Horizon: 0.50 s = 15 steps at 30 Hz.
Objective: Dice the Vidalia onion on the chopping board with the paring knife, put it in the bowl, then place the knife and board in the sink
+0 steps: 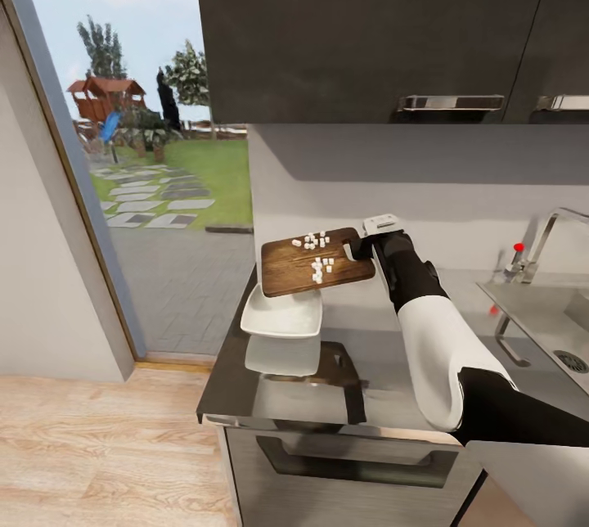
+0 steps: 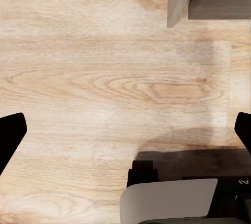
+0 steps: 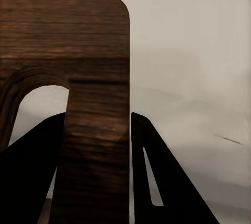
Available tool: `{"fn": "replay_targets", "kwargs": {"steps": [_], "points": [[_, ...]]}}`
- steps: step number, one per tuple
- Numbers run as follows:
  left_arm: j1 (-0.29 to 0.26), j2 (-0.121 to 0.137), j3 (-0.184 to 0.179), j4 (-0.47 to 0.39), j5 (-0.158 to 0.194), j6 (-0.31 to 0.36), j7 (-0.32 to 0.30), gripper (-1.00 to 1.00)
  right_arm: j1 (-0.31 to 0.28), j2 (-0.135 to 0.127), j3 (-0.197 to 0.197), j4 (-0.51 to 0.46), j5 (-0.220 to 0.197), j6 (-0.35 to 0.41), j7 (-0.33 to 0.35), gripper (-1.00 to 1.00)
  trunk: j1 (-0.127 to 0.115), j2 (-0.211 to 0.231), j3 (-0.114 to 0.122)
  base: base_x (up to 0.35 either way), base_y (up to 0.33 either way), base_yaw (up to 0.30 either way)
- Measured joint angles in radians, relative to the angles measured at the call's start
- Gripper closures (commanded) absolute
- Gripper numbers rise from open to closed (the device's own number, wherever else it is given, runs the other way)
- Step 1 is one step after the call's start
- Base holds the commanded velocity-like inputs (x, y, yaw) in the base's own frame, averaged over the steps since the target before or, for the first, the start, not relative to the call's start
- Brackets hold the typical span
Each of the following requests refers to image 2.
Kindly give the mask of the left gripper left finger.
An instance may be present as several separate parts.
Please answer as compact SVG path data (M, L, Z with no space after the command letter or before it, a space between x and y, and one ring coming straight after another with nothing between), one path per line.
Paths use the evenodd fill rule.
M0 118L0 175L26 133L27 124L22 112Z

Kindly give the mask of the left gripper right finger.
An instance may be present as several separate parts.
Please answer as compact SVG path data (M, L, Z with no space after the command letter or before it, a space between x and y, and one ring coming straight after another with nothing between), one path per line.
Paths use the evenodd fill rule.
M240 112L234 130L251 154L251 114Z

